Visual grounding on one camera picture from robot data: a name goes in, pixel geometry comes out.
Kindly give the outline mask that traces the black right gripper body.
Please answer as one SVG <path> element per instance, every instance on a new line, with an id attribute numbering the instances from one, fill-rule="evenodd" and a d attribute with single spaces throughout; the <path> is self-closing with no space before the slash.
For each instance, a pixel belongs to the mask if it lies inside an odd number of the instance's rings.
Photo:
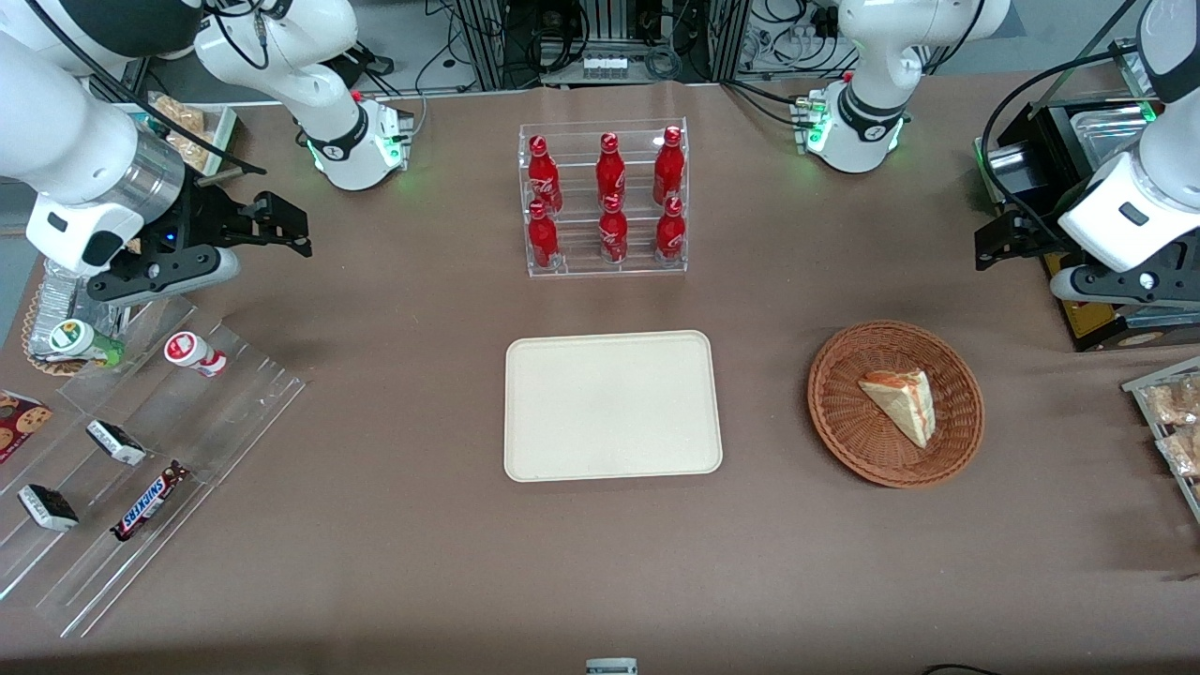
<path id="1" fill-rule="evenodd" d="M 162 217 L 140 231 L 142 273 L 217 273 L 232 268 L 229 247 L 246 241 L 245 207 L 223 189 L 185 184 Z"/>

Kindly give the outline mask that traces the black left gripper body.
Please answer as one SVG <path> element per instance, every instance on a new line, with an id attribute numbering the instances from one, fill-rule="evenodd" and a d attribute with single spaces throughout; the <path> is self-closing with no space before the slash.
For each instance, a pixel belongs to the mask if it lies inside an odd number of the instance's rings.
<path id="1" fill-rule="evenodd" d="M 1004 258 L 1040 258 L 1046 255 L 1072 255 L 1072 241 L 1058 226 L 1036 217 L 1020 208 L 1004 211 L 1008 226 Z"/>

